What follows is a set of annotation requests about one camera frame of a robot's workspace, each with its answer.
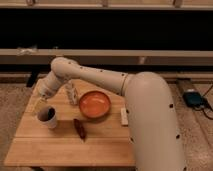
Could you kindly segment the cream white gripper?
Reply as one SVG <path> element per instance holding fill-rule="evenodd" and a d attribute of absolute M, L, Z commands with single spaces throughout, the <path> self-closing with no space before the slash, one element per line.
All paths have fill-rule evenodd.
<path fill-rule="evenodd" d="M 41 79 L 38 85 L 38 93 L 44 98 L 39 98 L 37 100 L 34 107 L 34 113 L 38 113 L 43 109 L 47 105 L 46 99 L 55 96 L 59 89 L 67 82 L 67 79 L 58 77 L 53 71 L 49 72 L 46 77 Z"/>

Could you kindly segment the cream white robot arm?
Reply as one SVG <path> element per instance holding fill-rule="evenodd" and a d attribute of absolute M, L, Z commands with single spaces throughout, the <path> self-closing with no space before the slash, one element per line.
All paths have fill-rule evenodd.
<path fill-rule="evenodd" d="M 186 171 L 177 114 L 165 79 L 153 72 L 122 73 L 58 57 L 41 79 L 38 94 L 52 98 L 71 79 L 84 80 L 125 99 L 137 171 Z"/>

